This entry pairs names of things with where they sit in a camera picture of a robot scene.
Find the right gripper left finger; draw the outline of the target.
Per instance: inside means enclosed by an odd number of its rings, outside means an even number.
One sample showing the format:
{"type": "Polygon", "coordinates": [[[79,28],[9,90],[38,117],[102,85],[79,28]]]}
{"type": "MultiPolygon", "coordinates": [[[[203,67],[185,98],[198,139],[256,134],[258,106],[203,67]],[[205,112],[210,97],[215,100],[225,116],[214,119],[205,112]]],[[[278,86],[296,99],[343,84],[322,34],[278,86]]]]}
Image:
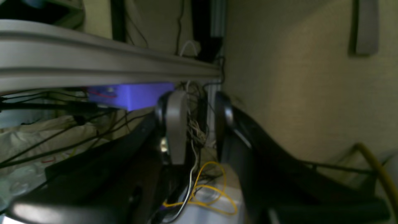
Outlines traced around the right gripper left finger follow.
{"type": "Polygon", "coordinates": [[[145,224],[188,183],[187,95],[162,95],[128,135],[45,169],[39,189],[14,199],[6,223],[145,224]]]}

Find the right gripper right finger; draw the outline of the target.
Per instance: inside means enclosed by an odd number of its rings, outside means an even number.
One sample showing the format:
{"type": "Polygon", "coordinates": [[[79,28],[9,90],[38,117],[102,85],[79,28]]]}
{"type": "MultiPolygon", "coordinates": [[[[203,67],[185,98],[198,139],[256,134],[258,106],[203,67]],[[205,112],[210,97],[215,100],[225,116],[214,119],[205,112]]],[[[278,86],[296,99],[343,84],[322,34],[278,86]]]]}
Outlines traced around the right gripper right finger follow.
{"type": "Polygon", "coordinates": [[[237,174],[253,224],[370,224],[389,219],[382,199],[307,167],[230,98],[215,95],[219,160],[237,174]]]}

